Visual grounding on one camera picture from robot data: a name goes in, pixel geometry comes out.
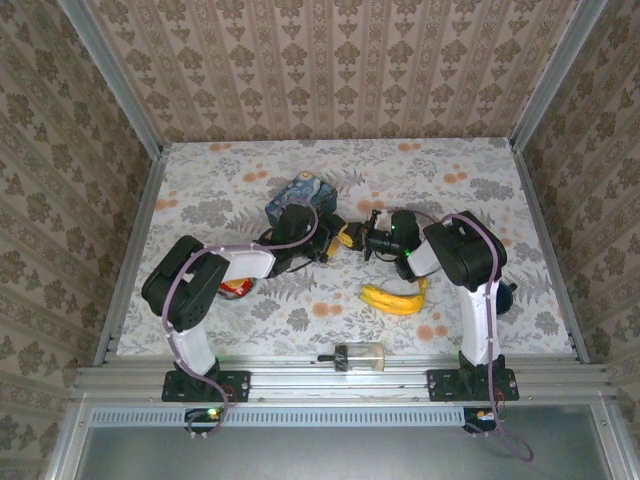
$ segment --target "cable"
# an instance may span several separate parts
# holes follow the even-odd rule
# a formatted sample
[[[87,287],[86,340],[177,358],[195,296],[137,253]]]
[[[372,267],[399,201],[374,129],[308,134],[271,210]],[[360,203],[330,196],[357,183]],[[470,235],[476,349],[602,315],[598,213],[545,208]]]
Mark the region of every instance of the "cable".
[[[264,232],[262,232],[262,235],[260,235],[260,238],[258,238],[258,243],[262,244],[262,242],[267,239],[267,235],[269,235],[271,232],[273,232],[273,228],[268,228]]]
[[[411,210],[410,208],[392,208],[391,210],[388,210],[388,212],[395,213],[395,212],[399,212],[401,210],[405,210],[407,212],[411,212],[411,213],[413,213],[415,215],[420,215],[421,217],[424,217],[424,218],[430,220],[431,223],[438,223],[438,220],[435,217],[429,215],[428,213],[421,212],[420,210]]]
[[[478,235],[480,235],[480,237],[485,241],[485,243],[487,244],[487,246],[489,247],[489,250],[491,251],[491,257],[493,259],[493,266],[491,268],[491,275],[489,276],[489,281],[487,282],[487,288],[486,288],[486,292],[485,292],[485,304],[487,307],[487,319],[488,319],[488,327],[487,327],[487,333],[488,333],[488,339],[489,339],[489,372],[488,372],[488,377],[489,377],[489,401],[491,402],[491,411],[493,412],[493,417],[494,420],[496,422],[496,427],[498,429],[498,432],[500,433],[500,435],[502,435],[502,437],[504,439],[507,438],[511,438],[512,440],[515,440],[516,442],[519,442],[520,444],[524,445],[524,447],[527,449],[528,452],[528,456],[524,456],[520,453],[520,451],[512,446],[510,443],[505,442],[505,445],[507,446],[507,448],[509,449],[509,451],[511,451],[511,453],[513,453],[514,456],[516,456],[518,459],[522,460],[523,462],[532,462],[534,459],[535,454],[533,453],[533,449],[531,448],[531,445],[529,445],[529,443],[520,435],[516,434],[516,433],[511,433],[508,432],[504,426],[502,425],[502,421],[500,420],[499,416],[498,416],[498,409],[496,408],[496,399],[495,399],[495,394],[494,394],[494,387],[493,387],[493,340],[494,340],[494,336],[493,336],[493,321],[492,321],[492,317],[491,317],[491,309],[494,307],[492,305],[491,302],[491,285],[493,285],[493,283],[496,281],[496,277],[498,276],[498,265],[499,265],[499,257],[498,257],[498,251],[496,250],[495,245],[493,244],[493,242],[491,241],[491,238],[489,238],[489,236],[484,232],[484,230],[482,230],[482,228],[480,228],[480,226],[475,223],[473,220],[468,219],[465,216],[462,215],[458,215],[458,214],[451,214],[451,215],[446,215],[441,222],[444,223],[447,220],[451,220],[451,219],[456,219],[456,220],[460,220],[464,223],[466,223],[467,225],[469,225],[471,228],[473,228]]]
[[[231,406],[235,407],[238,404],[238,392],[236,392],[236,389],[233,388],[232,385],[223,385],[222,389],[227,392],[227,398],[229,398],[229,395],[232,395],[233,405]]]
[[[189,435],[192,435],[192,436],[195,437],[195,433],[193,431],[193,422],[195,421],[196,418],[202,417],[204,415],[206,415],[206,412],[205,413],[192,412],[191,415],[189,415],[187,417],[187,433],[189,433]]]
[[[472,435],[476,435],[476,434],[480,434],[480,435],[484,435],[485,438],[489,438],[489,432],[485,432],[484,430],[482,430],[480,427],[478,427],[477,425],[474,425],[473,423],[465,423],[464,424],[465,427],[470,428],[471,430],[473,430],[475,433],[473,433]]]
[[[251,243],[251,244],[245,244],[245,245],[228,245],[228,246],[222,246],[222,247],[220,246],[204,247],[201,250],[198,250],[197,252],[195,252],[193,255],[191,255],[191,257],[187,259],[184,265],[182,265],[182,268],[178,271],[178,274],[176,275],[176,278],[171,283],[171,286],[169,287],[169,291],[167,292],[167,297],[165,298],[164,305],[162,306],[162,327],[167,333],[167,341],[169,343],[169,348],[171,349],[171,352],[176,358],[177,364],[180,366],[183,372],[185,372],[190,377],[195,378],[196,380],[200,380],[201,382],[204,382],[207,385],[211,385],[220,394],[220,397],[222,397],[222,401],[224,405],[222,415],[220,416],[220,420],[218,421],[217,425],[213,427],[211,432],[209,432],[210,434],[217,433],[220,427],[222,426],[222,424],[224,423],[224,419],[227,416],[227,411],[229,410],[229,400],[227,398],[226,392],[222,389],[222,387],[217,382],[211,380],[210,378],[205,377],[204,375],[201,375],[195,372],[187,364],[184,358],[182,358],[182,355],[180,354],[180,351],[178,350],[178,347],[176,346],[175,341],[171,336],[171,334],[175,332],[173,325],[171,324],[171,322],[169,322],[169,307],[171,306],[171,301],[173,300],[173,296],[175,295],[176,290],[178,289],[178,285],[180,284],[180,281],[182,280],[184,275],[187,273],[187,270],[191,268],[191,266],[195,263],[195,261],[198,258],[200,258],[201,256],[207,253],[217,254],[225,250],[226,251],[233,251],[233,250],[246,251],[247,247],[255,250],[264,250],[264,251],[282,250],[285,248],[297,247],[298,245],[302,245],[303,243],[307,242],[316,233],[316,230],[318,229],[318,224],[320,223],[320,219],[318,218],[318,213],[316,212],[315,208],[311,207],[311,205],[308,205],[308,206],[311,208],[311,211],[313,212],[315,223],[311,228],[311,231],[302,240],[298,240],[296,242],[292,242],[285,245],[263,246],[263,245],[256,245],[254,243]]]
[[[498,399],[496,400],[496,410],[498,410],[498,405],[500,404],[500,400],[502,400],[502,417],[500,418],[500,420],[505,420],[507,418],[507,398],[505,397],[504,393],[502,393],[502,390],[500,390],[499,388],[495,389],[495,392],[497,394]]]
[[[309,260],[308,262],[305,262],[302,265],[298,265],[297,267],[292,268],[291,270],[287,270],[286,273],[295,273],[298,270],[302,270],[304,267],[307,267],[307,266],[311,265],[313,262],[315,262],[315,260],[313,260],[313,259]]]
[[[375,254],[376,258],[382,262],[391,263],[396,261],[396,257],[387,259],[387,258],[382,258],[378,252],[373,252],[373,253]]]

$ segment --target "wall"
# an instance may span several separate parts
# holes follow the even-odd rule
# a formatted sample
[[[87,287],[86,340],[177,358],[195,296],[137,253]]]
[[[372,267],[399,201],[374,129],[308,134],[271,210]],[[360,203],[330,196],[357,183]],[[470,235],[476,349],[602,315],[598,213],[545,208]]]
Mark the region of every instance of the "wall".
[[[592,358],[640,440],[640,3],[610,0],[524,152]]]
[[[149,159],[55,1],[0,1],[0,478],[93,360]]]
[[[90,0],[165,142],[507,136],[577,0]]]

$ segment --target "glass panel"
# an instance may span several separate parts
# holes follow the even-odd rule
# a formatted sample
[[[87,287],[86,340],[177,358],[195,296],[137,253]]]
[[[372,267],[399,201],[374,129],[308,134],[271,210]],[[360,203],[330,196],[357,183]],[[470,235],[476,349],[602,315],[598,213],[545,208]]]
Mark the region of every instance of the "glass panel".
[[[461,428],[237,428],[207,440],[180,428],[92,429],[79,480],[607,479],[589,408],[508,410],[533,464]]]

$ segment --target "banana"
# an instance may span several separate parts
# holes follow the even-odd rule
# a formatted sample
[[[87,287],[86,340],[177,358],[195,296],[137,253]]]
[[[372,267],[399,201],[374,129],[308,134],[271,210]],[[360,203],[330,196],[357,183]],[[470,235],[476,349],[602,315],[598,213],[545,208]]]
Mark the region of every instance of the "banana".
[[[378,310],[394,315],[412,315],[418,313],[424,305],[424,296],[427,291],[427,279],[418,281],[420,293],[416,295],[393,295],[374,285],[365,285],[360,293],[360,300]]]
[[[351,238],[349,235],[347,235],[346,233],[343,233],[344,229],[342,229],[340,231],[340,233],[338,233],[337,235],[337,239],[340,243],[342,243],[345,247],[347,248],[351,248],[353,247],[353,238]]]
[[[342,243],[337,238],[334,238],[327,249],[327,257],[333,258],[338,251],[338,248],[340,248],[340,245],[342,245]]]

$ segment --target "table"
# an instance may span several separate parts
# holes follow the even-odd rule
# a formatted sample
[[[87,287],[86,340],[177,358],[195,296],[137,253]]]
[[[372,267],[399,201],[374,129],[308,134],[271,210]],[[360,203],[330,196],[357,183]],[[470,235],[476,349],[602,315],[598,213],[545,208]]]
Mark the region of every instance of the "table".
[[[503,278],[515,305],[498,318],[505,353],[567,354],[567,330],[529,206],[504,138],[270,141],[174,144],[167,159],[117,355],[167,355],[161,322],[140,295],[175,241],[246,243],[269,225],[264,206],[309,171],[338,190],[336,213],[362,221],[371,208],[409,207],[443,216],[470,210],[504,243]],[[398,317],[358,298],[375,284],[409,294],[393,264],[340,249],[327,264],[261,280],[241,300],[216,298],[204,322],[224,355],[305,356],[343,341],[379,341],[388,355],[454,354],[462,342],[460,307],[443,272],[429,277],[426,304]]]

